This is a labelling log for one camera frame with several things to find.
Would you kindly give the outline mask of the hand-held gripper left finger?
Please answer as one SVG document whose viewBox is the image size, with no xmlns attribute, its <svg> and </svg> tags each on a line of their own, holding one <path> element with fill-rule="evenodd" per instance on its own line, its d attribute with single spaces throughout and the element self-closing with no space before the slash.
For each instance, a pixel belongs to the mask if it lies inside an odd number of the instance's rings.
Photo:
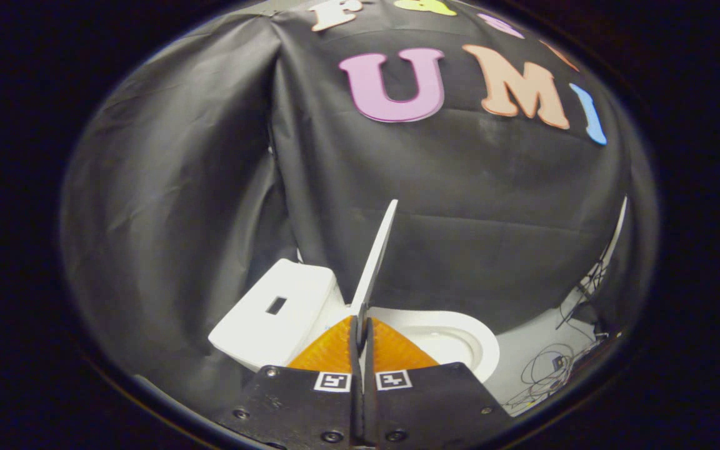
<svg viewBox="0 0 720 450">
<path fill-rule="evenodd" d="M 336 338 L 340 370 L 265 365 L 226 407 L 220 425 L 255 448 L 351 448 L 362 431 L 362 373 L 358 361 L 358 319 L 349 316 L 326 331 Z"/>
</svg>

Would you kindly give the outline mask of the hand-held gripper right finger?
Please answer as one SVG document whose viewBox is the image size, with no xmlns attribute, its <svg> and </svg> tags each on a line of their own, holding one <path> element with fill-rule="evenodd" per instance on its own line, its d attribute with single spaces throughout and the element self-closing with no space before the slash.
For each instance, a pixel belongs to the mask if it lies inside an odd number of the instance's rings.
<svg viewBox="0 0 720 450">
<path fill-rule="evenodd" d="M 514 419 L 463 362 L 437 364 L 367 319 L 363 438 L 375 448 L 486 448 Z"/>
</svg>

